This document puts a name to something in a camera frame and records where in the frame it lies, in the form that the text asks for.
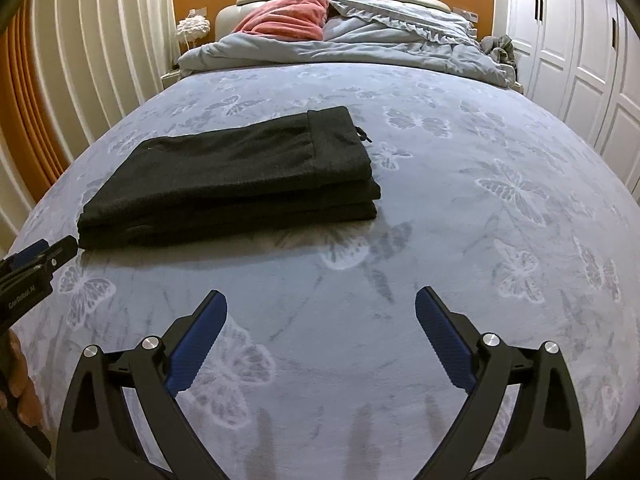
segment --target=human hand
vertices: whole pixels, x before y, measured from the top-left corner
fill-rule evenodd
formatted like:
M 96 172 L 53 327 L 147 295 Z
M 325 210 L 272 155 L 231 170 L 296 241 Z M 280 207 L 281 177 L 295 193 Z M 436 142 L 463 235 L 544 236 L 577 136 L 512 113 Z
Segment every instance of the human hand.
M 11 394 L 18 399 L 18 418 L 32 428 L 42 421 L 42 405 L 36 394 L 33 381 L 29 378 L 27 359 L 22 353 L 20 340 L 12 330 L 9 330 L 9 345 L 14 358 L 8 383 Z M 0 408 L 7 407 L 6 397 L 0 392 Z

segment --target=light blue bedsheet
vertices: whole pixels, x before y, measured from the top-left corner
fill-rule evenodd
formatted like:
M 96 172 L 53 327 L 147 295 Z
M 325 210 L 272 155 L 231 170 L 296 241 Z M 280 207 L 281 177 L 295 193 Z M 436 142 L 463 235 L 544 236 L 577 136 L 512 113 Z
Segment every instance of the light blue bedsheet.
M 133 348 L 215 288 L 228 322 L 178 402 L 231 478 L 412 479 L 465 399 L 415 319 L 415 293 L 431 285 L 481 332 L 560 345 L 593 470 L 640 404 L 640 210 L 598 155 L 516 92 L 374 64 L 194 75 L 83 153 L 13 250 L 77 235 L 82 205 L 143 139 L 337 105 L 373 140 L 376 221 L 81 253 L 17 326 L 49 430 L 82 348 Z M 510 390 L 479 463 L 513 401 Z

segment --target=white lamp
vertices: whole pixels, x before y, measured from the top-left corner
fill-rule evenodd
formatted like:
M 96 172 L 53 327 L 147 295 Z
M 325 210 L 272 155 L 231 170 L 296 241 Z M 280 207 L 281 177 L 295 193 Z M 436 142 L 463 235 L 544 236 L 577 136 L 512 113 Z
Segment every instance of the white lamp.
M 178 37 L 180 43 L 185 43 L 187 48 L 191 48 L 189 46 L 190 41 L 193 43 L 193 46 L 195 46 L 195 41 L 204 38 L 209 34 L 210 30 L 211 25 L 209 20 L 204 16 L 196 14 L 195 9 L 191 9 L 189 15 L 178 23 L 175 28 L 175 35 Z

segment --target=drawstring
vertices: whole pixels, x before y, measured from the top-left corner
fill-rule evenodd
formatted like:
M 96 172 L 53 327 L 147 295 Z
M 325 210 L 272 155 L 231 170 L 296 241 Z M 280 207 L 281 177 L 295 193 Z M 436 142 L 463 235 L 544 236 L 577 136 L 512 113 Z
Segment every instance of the drawstring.
M 369 139 L 369 137 L 367 136 L 367 133 L 359 126 L 356 126 L 356 132 L 358 133 L 358 137 L 360 137 L 360 140 L 362 142 L 364 142 L 365 140 L 368 140 L 369 142 L 373 142 L 371 139 Z

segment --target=wall switch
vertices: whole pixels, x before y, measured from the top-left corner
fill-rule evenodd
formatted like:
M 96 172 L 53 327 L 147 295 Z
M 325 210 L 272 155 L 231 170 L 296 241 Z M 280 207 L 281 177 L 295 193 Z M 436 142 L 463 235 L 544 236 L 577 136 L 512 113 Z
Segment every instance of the wall switch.
M 453 9 L 451 10 L 453 10 L 453 12 L 465 18 L 468 22 L 471 22 L 471 23 L 478 22 L 478 15 L 475 12 L 471 12 L 470 10 L 465 10 L 465 9 L 459 9 L 457 7 L 453 7 Z

